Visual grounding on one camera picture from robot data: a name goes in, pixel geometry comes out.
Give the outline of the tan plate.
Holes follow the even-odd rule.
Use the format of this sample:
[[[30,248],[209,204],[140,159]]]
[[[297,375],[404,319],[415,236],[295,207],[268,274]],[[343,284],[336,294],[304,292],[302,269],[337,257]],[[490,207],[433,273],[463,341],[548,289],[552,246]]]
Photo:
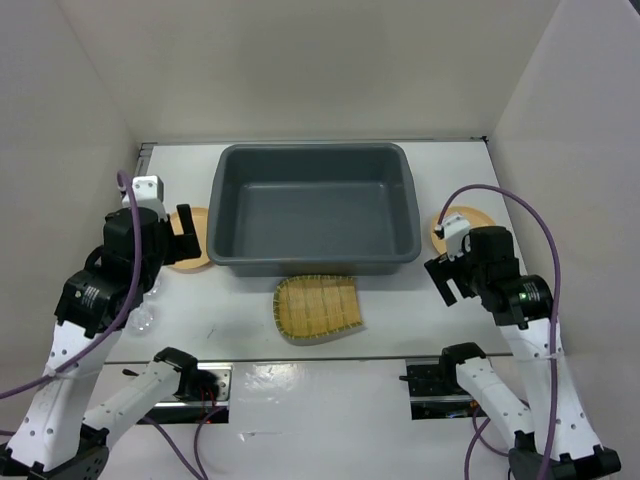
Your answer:
[[[489,215],[473,207],[463,206],[463,205],[453,205],[447,209],[445,216],[450,216],[453,214],[459,214],[464,216],[469,221],[470,226],[472,228],[496,225],[495,221]],[[437,225],[438,219],[439,219],[439,212],[437,212],[431,218],[431,223],[429,227],[429,236],[435,251],[438,254],[444,254],[446,252],[445,241],[442,239],[439,239],[434,233],[434,229]]]
[[[193,274],[200,272],[207,267],[210,267],[212,264],[211,260],[208,257],[206,247],[208,210],[204,207],[192,207],[191,215],[199,242],[201,255],[196,259],[182,260],[170,266],[172,270],[184,274]]]

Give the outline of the woven bamboo tray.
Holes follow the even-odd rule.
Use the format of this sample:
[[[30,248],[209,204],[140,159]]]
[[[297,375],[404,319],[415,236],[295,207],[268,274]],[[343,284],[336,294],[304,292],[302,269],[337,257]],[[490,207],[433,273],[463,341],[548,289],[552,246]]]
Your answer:
[[[365,328],[355,279],[299,275],[282,280],[272,301],[280,335],[294,344],[320,344]]]

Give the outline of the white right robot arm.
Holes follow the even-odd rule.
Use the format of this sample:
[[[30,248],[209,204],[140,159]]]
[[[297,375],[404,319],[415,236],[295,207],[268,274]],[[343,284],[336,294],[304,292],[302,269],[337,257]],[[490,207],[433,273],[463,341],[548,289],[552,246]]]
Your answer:
[[[591,427],[575,389],[559,334],[551,327],[552,293],[538,275],[523,275],[512,234],[501,226],[473,228],[454,215],[435,229],[445,252],[425,268],[447,305],[478,297],[506,340],[525,387],[520,399],[473,342],[443,350],[438,381],[468,392],[507,444],[515,479],[600,479],[621,469],[618,453]]]

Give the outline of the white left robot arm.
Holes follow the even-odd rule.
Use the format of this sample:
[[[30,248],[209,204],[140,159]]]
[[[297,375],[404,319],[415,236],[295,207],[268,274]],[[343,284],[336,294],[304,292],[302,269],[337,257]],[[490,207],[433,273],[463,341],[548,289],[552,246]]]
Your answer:
[[[1,447],[1,473],[27,479],[96,479],[116,442],[163,399],[214,396],[216,378],[192,355],[158,352],[133,381],[95,408],[88,406],[106,358],[129,314],[161,268],[197,258],[201,249],[188,205],[178,206],[175,233],[157,208],[109,214],[103,243],[65,283],[43,376],[17,431]]]

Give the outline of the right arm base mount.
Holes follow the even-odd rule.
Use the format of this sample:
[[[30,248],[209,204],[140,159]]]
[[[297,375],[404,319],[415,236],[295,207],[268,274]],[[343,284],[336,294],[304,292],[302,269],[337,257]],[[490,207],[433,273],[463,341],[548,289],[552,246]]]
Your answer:
[[[445,379],[436,358],[408,359],[399,380],[407,386],[413,420],[469,418],[479,406]]]

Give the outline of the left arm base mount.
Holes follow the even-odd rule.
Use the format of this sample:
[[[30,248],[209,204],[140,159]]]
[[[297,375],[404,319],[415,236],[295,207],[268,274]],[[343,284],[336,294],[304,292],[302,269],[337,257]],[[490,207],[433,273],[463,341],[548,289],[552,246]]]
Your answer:
[[[169,396],[147,414],[159,424],[197,424],[216,409],[227,409],[230,398],[230,368],[204,369],[200,385],[187,399]]]

